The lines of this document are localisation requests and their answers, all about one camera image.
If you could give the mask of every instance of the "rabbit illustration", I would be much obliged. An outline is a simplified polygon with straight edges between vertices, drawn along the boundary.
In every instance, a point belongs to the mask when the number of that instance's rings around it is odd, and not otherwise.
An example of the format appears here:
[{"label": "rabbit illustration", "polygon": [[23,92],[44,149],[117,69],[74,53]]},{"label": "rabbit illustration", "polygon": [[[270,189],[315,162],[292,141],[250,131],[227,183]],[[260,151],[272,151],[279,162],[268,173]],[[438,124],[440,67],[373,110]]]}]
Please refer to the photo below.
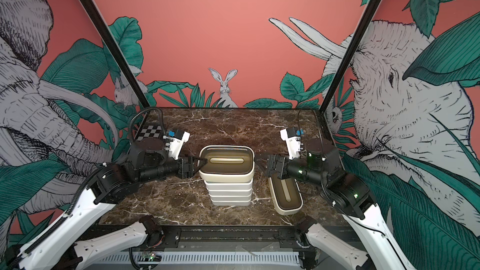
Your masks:
[{"label": "rabbit illustration", "polygon": [[[139,68],[133,65],[129,65],[129,68],[135,76],[142,72]],[[135,80],[137,81],[141,91],[143,93],[147,93],[146,85],[137,78],[135,78]],[[130,87],[127,78],[125,75],[123,75],[123,73],[120,73],[120,79],[118,79],[118,77],[115,79],[115,102],[122,103],[124,106],[139,105],[138,97],[135,95],[134,90],[132,87]]]},{"label": "rabbit illustration", "polygon": [[228,74],[226,75],[225,80],[222,79],[222,75],[220,75],[219,72],[212,68],[208,68],[210,70],[210,73],[212,73],[213,78],[220,82],[220,101],[225,101],[223,102],[222,107],[238,107],[238,105],[233,102],[233,100],[230,98],[230,88],[229,88],[229,81],[237,75],[237,69],[230,70]]}]

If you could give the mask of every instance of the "elephant eye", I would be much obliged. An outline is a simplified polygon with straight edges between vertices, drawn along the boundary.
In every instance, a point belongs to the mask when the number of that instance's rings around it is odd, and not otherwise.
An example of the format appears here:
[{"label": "elephant eye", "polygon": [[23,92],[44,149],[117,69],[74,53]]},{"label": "elephant eye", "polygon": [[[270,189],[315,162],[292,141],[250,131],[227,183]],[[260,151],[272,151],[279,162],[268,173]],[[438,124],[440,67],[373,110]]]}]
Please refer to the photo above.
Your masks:
[{"label": "elephant eye", "polygon": [[393,88],[393,73],[390,72],[390,75],[388,75],[388,81],[390,82],[390,86]]}]

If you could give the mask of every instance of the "marble tabletop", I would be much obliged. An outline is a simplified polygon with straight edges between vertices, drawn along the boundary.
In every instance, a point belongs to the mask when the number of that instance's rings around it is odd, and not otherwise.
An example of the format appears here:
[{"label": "marble tabletop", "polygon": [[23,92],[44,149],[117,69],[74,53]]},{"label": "marble tabletop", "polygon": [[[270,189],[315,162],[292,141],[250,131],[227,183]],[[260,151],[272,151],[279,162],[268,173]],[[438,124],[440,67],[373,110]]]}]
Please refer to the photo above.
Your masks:
[{"label": "marble tabletop", "polygon": [[[182,152],[198,156],[207,145],[248,146],[255,153],[287,155],[280,130],[297,126],[295,110],[247,109],[174,109],[163,108],[167,129],[180,128],[190,133]],[[318,137],[311,111],[302,111],[300,127],[306,137]],[[164,225],[295,225],[305,215],[322,225],[348,225],[339,213],[328,206],[313,186],[298,183],[303,208],[296,214],[282,216],[273,206],[268,180],[255,166],[253,194],[246,207],[214,206],[207,188],[197,174],[188,180],[169,177],[164,181],[145,183],[134,195],[129,195],[106,213],[100,224],[123,225],[153,215]]]}]

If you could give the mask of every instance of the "ventilation grille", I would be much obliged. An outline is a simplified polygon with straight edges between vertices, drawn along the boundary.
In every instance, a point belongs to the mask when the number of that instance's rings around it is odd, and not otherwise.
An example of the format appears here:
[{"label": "ventilation grille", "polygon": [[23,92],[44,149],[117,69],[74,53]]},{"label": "ventilation grille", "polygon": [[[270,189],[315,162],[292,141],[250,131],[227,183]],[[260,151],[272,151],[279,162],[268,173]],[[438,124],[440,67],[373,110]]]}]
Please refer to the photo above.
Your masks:
[{"label": "ventilation grille", "polygon": [[[157,252],[162,257],[160,264],[275,264],[300,266],[298,252]],[[133,257],[142,264],[157,264],[147,262],[137,252]],[[119,252],[96,262],[98,264],[130,263],[128,252]]]}]

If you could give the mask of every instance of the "white plastic container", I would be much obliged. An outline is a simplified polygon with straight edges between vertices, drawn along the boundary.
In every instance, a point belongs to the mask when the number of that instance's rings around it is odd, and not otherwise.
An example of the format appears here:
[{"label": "white plastic container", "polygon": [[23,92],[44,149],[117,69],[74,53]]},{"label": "white plastic container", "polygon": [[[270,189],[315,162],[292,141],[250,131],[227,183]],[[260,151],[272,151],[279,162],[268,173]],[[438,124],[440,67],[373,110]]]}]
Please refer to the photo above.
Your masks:
[{"label": "white plastic container", "polygon": [[223,205],[223,206],[248,206],[250,205],[250,200],[247,201],[213,201],[213,205]]},{"label": "white plastic container", "polygon": [[210,195],[210,199],[212,201],[251,201],[252,200],[252,192],[247,196],[212,196]]},{"label": "white plastic container", "polygon": [[[200,177],[204,181],[246,183],[254,177],[255,153],[250,147],[209,145],[200,151],[200,157],[208,159],[207,165],[199,171]],[[239,173],[232,173],[230,169],[235,168],[239,170]]]},{"label": "white plastic container", "polygon": [[210,196],[251,196],[252,189],[243,190],[208,190]]},{"label": "white plastic container", "polygon": [[249,182],[246,183],[213,183],[205,181],[205,185],[209,191],[224,191],[224,190],[237,190],[237,191],[248,191],[252,189],[254,179],[251,178]]},{"label": "white plastic container", "polygon": [[273,182],[272,182],[272,177],[268,178],[268,186],[270,187],[270,194],[272,195],[273,207],[275,208],[275,211],[277,213],[279,213],[280,215],[284,215],[284,216],[293,215],[293,214],[297,213],[298,211],[300,211],[300,209],[303,207],[303,198],[302,198],[302,195],[300,194],[300,189],[299,189],[298,183],[297,183],[296,180],[294,180],[294,182],[295,182],[296,189],[298,190],[300,205],[295,207],[295,208],[283,209],[282,207],[280,207],[279,199],[277,198],[277,196],[275,194],[274,186],[273,186]]}]

